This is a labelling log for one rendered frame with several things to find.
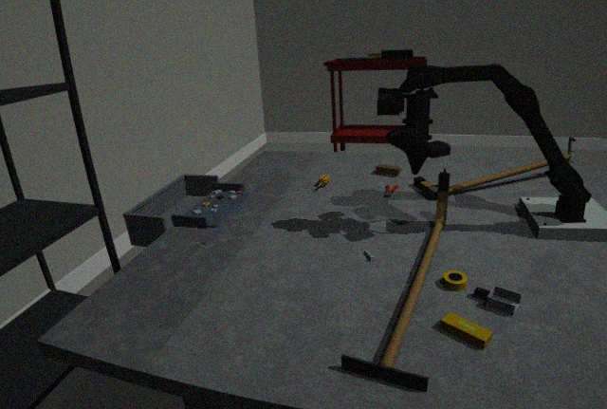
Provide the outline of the red-handled pliers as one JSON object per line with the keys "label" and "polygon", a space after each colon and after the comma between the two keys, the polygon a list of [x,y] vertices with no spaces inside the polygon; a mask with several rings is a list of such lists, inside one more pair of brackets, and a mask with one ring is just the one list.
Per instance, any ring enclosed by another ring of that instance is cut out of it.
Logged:
{"label": "red-handled pliers", "polygon": [[390,191],[390,185],[387,185],[387,189],[386,189],[386,194],[384,195],[385,197],[390,197],[391,194],[398,188],[398,186],[396,185],[391,191]]}

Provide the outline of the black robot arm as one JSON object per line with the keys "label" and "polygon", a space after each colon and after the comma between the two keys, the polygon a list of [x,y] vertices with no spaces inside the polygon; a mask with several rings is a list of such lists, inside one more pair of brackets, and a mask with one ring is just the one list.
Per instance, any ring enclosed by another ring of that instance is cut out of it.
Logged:
{"label": "black robot arm", "polygon": [[[507,70],[497,64],[472,66],[434,66],[412,65],[407,72],[407,79],[400,88],[379,88],[377,100],[378,115],[399,115],[404,111],[405,98],[407,98],[407,115],[416,118],[427,118],[430,113],[430,100],[437,99],[438,95],[432,88],[444,83],[481,82],[492,80],[504,93],[506,102],[513,108],[537,142],[549,165],[545,174],[550,184],[559,190],[554,215],[562,223],[586,222],[583,218],[585,204],[589,202],[591,194],[583,186],[584,182],[576,170],[565,160],[561,149],[548,130],[542,118],[538,98],[534,90],[522,85]],[[409,143],[420,143],[418,126],[401,126],[388,133],[390,143],[402,148]]]}

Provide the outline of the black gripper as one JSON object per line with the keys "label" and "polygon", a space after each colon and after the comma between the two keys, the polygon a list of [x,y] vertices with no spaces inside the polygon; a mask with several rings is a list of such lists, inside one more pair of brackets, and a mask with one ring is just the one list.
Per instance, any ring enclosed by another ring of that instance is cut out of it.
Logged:
{"label": "black gripper", "polygon": [[432,120],[429,117],[416,118],[407,115],[407,118],[403,119],[402,122],[406,123],[407,126],[414,126],[415,122],[419,130],[420,143],[412,142],[400,148],[406,153],[414,175],[418,174],[426,158],[441,158],[450,154],[451,147],[448,143],[441,140],[428,142],[432,139],[432,135],[429,135],[429,126],[432,124]]}

